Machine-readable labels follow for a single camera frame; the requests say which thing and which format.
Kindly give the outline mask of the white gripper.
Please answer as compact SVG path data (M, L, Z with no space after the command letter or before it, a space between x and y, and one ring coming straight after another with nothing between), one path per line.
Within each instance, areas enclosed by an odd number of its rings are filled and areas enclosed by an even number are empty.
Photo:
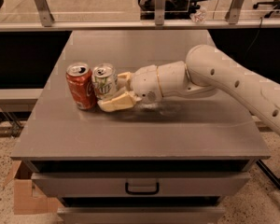
M162 95L157 71L156 65L150 65L138 69L133 75L131 72L118 74L118 86L126 91L110 99L99 100L98 106L104 112L114 112L132 108L140 101L144 104L159 102Z

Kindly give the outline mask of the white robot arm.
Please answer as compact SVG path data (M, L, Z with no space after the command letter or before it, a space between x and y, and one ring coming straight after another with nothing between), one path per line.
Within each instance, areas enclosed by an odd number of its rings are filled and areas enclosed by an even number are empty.
M220 89L280 135L280 84L244 68L212 46L192 48L185 61L121 73L118 81L114 90L99 98L98 105L105 112Z

